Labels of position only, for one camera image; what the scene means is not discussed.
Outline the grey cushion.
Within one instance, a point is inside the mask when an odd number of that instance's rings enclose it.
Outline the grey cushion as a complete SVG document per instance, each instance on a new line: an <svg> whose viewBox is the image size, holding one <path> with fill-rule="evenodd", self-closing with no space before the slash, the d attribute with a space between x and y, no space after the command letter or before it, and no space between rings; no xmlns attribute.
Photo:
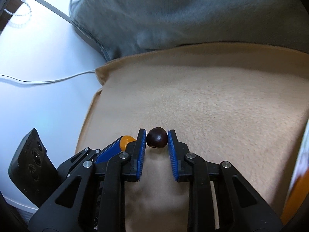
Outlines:
<svg viewBox="0 0 309 232"><path fill-rule="evenodd" d="M301 0L77 0L69 13L106 60L221 41L308 52Z"/></svg>

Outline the dark cherry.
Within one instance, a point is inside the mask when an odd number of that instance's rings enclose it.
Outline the dark cherry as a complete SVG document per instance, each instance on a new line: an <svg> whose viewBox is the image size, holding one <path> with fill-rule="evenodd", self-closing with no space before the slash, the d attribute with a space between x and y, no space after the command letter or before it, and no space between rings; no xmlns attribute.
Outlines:
<svg viewBox="0 0 309 232"><path fill-rule="evenodd" d="M168 143L168 134L162 127L155 127L148 132L146 143L151 148L164 148Z"/></svg>

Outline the beige fleece blanket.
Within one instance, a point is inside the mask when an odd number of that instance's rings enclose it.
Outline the beige fleece blanket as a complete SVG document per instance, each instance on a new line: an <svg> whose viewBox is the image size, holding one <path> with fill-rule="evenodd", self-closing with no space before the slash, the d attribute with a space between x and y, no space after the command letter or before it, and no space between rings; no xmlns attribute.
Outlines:
<svg viewBox="0 0 309 232"><path fill-rule="evenodd" d="M139 129L174 129L206 161L230 161L282 213L308 120L308 54L208 43L132 55L96 69L77 151Z"/></svg>

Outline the small orange kumquat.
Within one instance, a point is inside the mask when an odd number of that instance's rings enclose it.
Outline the small orange kumquat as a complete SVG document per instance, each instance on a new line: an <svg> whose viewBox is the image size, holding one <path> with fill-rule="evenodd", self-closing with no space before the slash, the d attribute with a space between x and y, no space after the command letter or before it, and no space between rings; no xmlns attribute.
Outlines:
<svg viewBox="0 0 309 232"><path fill-rule="evenodd" d="M120 143L119 143L119 147L121 149L121 151L126 151L127 145L131 142L135 142L136 139L132 136L122 136Z"/></svg>

